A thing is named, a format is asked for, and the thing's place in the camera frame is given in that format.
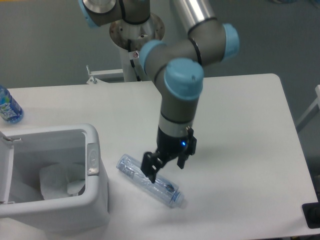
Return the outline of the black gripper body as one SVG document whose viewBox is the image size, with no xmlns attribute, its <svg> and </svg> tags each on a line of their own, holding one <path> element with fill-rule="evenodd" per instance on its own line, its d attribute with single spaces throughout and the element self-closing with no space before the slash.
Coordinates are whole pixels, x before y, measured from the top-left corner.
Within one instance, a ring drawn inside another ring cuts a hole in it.
<svg viewBox="0 0 320 240">
<path fill-rule="evenodd" d="M 157 130 L 157 163 L 166 165 L 169 161 L 178 158 L 177 165 L 184 165 L 188 156 L 185 154 L 188 148 L 188 136 L 173 137 L 164 133 L 160 127 Z"/>
</svg>

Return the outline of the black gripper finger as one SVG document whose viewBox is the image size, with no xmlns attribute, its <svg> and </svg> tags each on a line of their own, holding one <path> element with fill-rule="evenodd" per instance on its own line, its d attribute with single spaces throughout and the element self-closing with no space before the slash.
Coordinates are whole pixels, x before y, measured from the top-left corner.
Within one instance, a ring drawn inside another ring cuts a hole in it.
<svg viewBox="0 0 320 240">
<path fill-rule="evenodd" d="M 197 139 L 194 136 L 191 136 L 188 140 L 182 140 L 180 145 L 182 150 L 178 154 L 177 165 L 180 169 L 183 169 L 189 156 L 194 155 L 196 152 Z"/>
<path fill-rule="evenodd" d="M 147 151 L 144 153 L 141 163 L 141 171 L 151 181 L 152 184 L 156 182 L 158 171 L 165 166 L 165 162 L 160 158 L 160 152 Z"/>
</svg>

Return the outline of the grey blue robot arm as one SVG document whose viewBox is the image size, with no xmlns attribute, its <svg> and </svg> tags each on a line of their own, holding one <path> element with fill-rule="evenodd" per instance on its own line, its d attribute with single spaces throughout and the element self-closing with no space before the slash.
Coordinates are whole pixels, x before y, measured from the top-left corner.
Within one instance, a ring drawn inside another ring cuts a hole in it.
<svg viewBox="0 0 320 240">
<path fill-rule="evenodd" d="M 187 39 L 168 46 L 159 38 L 148 0 L 81 0 L 78 4 L 90 26 L 117 24 L 115 43 L 138 52 L 142 71 L 161 94 L 157 148 L 145 152 L 141 171 L 154 182 L 158 171 L 173 159 L 183 168 L 196 151 L 192 125 L 203 89 L 203 68 L 238 53 L 236 29 L 218 22 L 207 0 L 175 0 Z"/>
</svg>

